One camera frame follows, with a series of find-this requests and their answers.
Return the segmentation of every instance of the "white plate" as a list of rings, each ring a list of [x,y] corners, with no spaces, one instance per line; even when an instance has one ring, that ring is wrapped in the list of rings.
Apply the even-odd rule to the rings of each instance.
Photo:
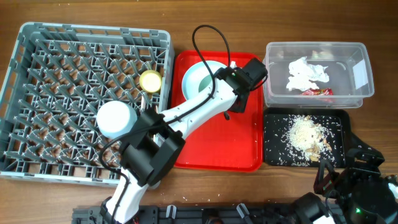
[[[207,60],[210,70],[217,72],[220,68],[226,68],[221,62]],[[192,99],[211,83],[211,77],[203,62],[192,65],[182,78],[182,94],[186,100]]]

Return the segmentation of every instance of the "gray dish rack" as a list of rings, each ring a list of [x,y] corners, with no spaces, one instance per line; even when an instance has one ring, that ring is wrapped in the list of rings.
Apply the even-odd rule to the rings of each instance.
[[[138,113],[165,110],[174,49],[168,32],[69,24],[25,23],[0,92],[0,177],[115,186],[98,162],[107,143],[96,124],[106,102]],[[139,87],[148,69],[163,75],[160,94]],[[118,144],[105,153],[119,167]]]

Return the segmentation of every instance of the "red candy wrapper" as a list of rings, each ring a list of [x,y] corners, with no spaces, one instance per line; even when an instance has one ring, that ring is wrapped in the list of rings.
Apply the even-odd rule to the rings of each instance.
[[[331,90],[331,88],[326,88],[324,90],[313,90],[313,89],[309,89],[305,92],[303,92],[301,95],[307,95],[307,96],[327,96],[327,95],[333,95],[333,91]],[[318,100],[322,100],[324,102],[327,103],[332,103],[333,100],[331,99],[327,99],[327,98],[319,98]]]
[[[327,96],[327,95],[333,95],[333,91],[331,88],[326,88],[324,90],[313,90],[309,89],[305,92],[303,92],[301,95],[307,95],[307,96],[315,96],[315,95],[320,95],[320,96]]]

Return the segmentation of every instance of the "wood surface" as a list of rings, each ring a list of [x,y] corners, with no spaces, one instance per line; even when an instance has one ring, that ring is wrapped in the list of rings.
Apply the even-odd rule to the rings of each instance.
[[[193,49],[191,34],[211,24],[234,52],[264,58],[274,41],[362,42],[368,49],[375,94],[348,110],[353,131],[386,158],[384,174],[398,174],[397,1],[3,1],[0,3],[0,82],[20,26],[28,21],[167,30],[176,55]],[[203,50],[224,50],[212,30],[201,30]],[[263,164],[250,174],[172,169],[143,205],[232,205],[292,202],[312,191],[316,169]],[[73,208],[99,205],[114,189],[0,179],[0,223],[70,223]]]

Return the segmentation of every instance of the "sticker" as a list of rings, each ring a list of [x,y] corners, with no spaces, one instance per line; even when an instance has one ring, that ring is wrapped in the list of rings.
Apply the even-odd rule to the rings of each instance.
[[[362,61],[354,65],[353,71],[356,89],[359,89],[362,86],[368,84],[368,73],[366,73],[366,65],[363,59]]]

